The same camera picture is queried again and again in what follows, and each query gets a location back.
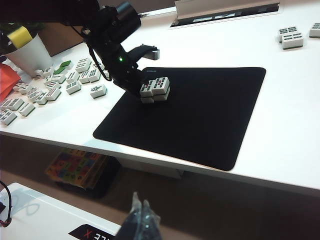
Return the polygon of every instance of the stack of mahjong tiles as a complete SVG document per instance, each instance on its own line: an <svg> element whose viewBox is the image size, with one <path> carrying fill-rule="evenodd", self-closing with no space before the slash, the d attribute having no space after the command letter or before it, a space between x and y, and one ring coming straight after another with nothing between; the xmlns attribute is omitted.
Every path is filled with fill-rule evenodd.
<svg viewBox="0 0 320 240"><path fill-rule="evenodd" d="M143 104L153 104L157 101L166 101L170 92L169 84L169 79L166 76L149 80L148 84L141 86L141 102Z"/></svg>
<svg viewBox="0 0 320 240"><path fill-rule="evenodd" d="M108 156L64 148L45 170L55 182L93 189L102 175Z"/></svg>

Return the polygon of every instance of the green mahjong tile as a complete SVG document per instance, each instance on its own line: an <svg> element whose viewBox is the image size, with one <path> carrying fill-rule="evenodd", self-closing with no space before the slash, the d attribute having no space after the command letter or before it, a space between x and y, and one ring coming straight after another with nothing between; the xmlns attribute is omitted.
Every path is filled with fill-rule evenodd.
<svg viewBox="0 0 320 240"><path fill-rule="evenodd" d="M60 68L65 68L65 67L69 66L70 63L71 63L71 60L64 61L63 63L60 64Z"/></svg>
<svg viewBox="0 0 320 240"><path fill-rule="evenodd" d="M65 70L66 68L65 67L59 67L57 70L55 70L54 72L53 72L53 74L54 75L56 75L56 74L60 74L63 70Z"/></svg>

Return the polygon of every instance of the white device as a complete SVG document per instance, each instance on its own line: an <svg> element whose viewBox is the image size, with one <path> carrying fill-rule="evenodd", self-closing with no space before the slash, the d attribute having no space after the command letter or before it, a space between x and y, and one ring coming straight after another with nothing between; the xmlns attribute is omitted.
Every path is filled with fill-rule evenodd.
<svg viewBox="0 0 320 240"><path fill-rule="evenodd" d="M38 90L28 95L30 102L35 103L36 99L40 96L40 94L42 94L42 91Z"/></svg>
<svg viewBox="0 0 320 240"><path fill-rule="evenodd" d="M295 31L292 33L282 35L282 48L284 50L300 48L303 45L304 45L304 38L301 32Z"/></svg>
<svg viewBox="0 0 320 240"><path fill-rule="evenodd" d="M46 99L46 92L41 93L36 99L35 102L39 105L45 105L48 100Z"/></svg>
<svg viewBox="0 0 320 240"><path fill-rule="evenodd" d="M9 106L7 107L8 109L12 110L12 111L16 111L18 110L22 104L24 104L25 102L21 99L21 98L14 98L11 103L9 104Z"/></svg>
<svg viewBox="0 0 320 240"><path fill-rule="evenodd" d="M34 109L35 109L35 106L33 104L26 102L18 112L22 116L27 117Z"/></svg>
<svg viewBox="0 0 320 240"><path fill-rule="evenodd" d="M52 78L53 75L46 76L44 79L44 85L47 86L49 83L51 83L53 81Z"/></svg>
<svg viewBox="0 0 320 240"><path fill-rule="evenodd" d="M81 83L78 81L74 81L68 84L65 88L66 92L71 95L81 90Z"/></svg>
<svg viewBox="0 0 320 240"><path fill-rule="evenodd" d="M57 81L50 82L47 86L47 89L60 89L61 85Z"/></svg>
<svg viewBox="0 0 320 240"><path fill-rule="evenodd" d="M34 74L38 77L38 78L41 78L43 79L45 76L44 76L44 71L42 71L41 69L37 69L34 71Z"/></svg>
<svg viewBox="0 0 320 240"><path fill-rule="evenodd" d="M82 73L84 71L89 70L91 64L91 60L89 58L84 58L78 61L78 63L75 66L75 70L78 73Z"/></svg>
<svg viewBox="0 0 320 240"><path fill-rule="evenodd" d="M64 75L64 74L56 74L56 75L53 75L51 81L57 82L59 84L62 84L65 80L66 80L66 75Z"/></svg>
<svg viewBox="0 0 320 240"><path fill-rule="evenodd" d="M18 82L16 85L14 85L14 87L12 88L15 92L19 92L19 89L25 85L23 82Z"/></svg>
<svg viewBox="0 0 320 240"><path fill-rule="evenodd" d="M17 118L17 115L9 109L6 109L0 113L0 121L5 125L9 125L16 118Z"/></svg>
<svg viewBox="0 0 320 240"><path fill-rule="evenodd" d="M27 94L33 87L30 84L25 84L22 87L19 88L19 93L21 94Z"/></svg>
<svg viewBox="0 0 320 240"><path fill-rule="evenodd" d="M58 88L51 88L49 92L47 92L44 97L49 101L55 101L60 96L61 91Z"/></svg>
<svg viewBox="0 0 320 240"><path fill-rule="evenodd" d="M106 86L104 84L101 84L101 85L98 85L98 86L91 88L90 95L93 99L96 99L96 98L99 98L99 97L106 95L107 91L108 90L107 90Z"/></svg>
<svg viewBox="0 0 320 240"><path fill-rule="evenodd" d="M94 83L94 82L99 81L100 76L101 76L101 73L96 68L96 69L93 69L93 70L89 71L88 80L89 80L90 83Z"/></svg>
<svg viewBox="0 0 320 240"><path fill-rule="evenodd" d="M44 76L44 77L48 77L48 76L54 74L54 71L55 71L55 69L54 69L53 66L48 67L48 68L46 68L46 69L44 70L43 76Z"/></svg>
<svg viewBox="0 0 320 240"><path fill-rule="evenodd" d="M80 77L80 75L78 72L72 71L67 75L66 82L68 84L73 83L74 81L78 81L79 77Z"/></svg>
<svg viewBox="0 0 320 240"><path fill-rule="evenodd" d="M320 38L320 23L315 23L309 31L310 38Z"/></svg>
<svg viewBox="0 0 320 240"><path fill-rule="evenodd" d="M3 101L1 102L1 105L0 105L1 110L5 110L7 108L7 105L6 105L7 101L9 101L8 98L3 99Z"/></svg>
<svg viewBox="0 0 320 240"><path fill-rule="evenodd" d="M111 240L120 225L49 197L19 183L8 186L12 196L11 223L1 227L4 240ZM8 194L0 192L8 206ZM5 221L8 207L0 214Z"/></svg>
<svg viewBox="0 0 320 240"><path fill-rule="evenodd" d="M90 83L90 81L88 80L88 76L89 76L89 71L83 71L81 74L80 74L80 77L79 77L79 82L82 83L82 84L87 84L87 83Z"/></svg>
<svg viewBox="0 0 320 240"><path fill-rule="evenodd" d="M291 26L291 27L279 29L279 31L278 31L278 33L279 33L279 36L278 36L279 43L282 43L282 36L283 35L291 34L291 33L297 32L297 31L298 30L297 30L296 26Z"/></svg>

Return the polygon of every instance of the white desk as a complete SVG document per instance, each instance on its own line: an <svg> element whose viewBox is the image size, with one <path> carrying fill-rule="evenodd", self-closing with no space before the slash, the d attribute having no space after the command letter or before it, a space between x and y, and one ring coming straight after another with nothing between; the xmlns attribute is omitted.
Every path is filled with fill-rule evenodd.
<svg viewBox="0 0 320 240"><path fill-rule="evenodd" d="M1 134L66 146L275 188L320 190L320 39L309 29L320 21L319 1L291 0L280 14L169 29L176 13L142 19L142 27L124 48L155 45L160 59L141 59L145 67L263 67L266 76L234 168L228 172L112 142L94 139L93 131L124 91L110 82L105 97L93 100L89 88L37 107ZM277 31L297 26L304 46L282 50ZM82 43L53 59L77 61L88 56ZM38 80L32 84L43 85Z"/></svg>

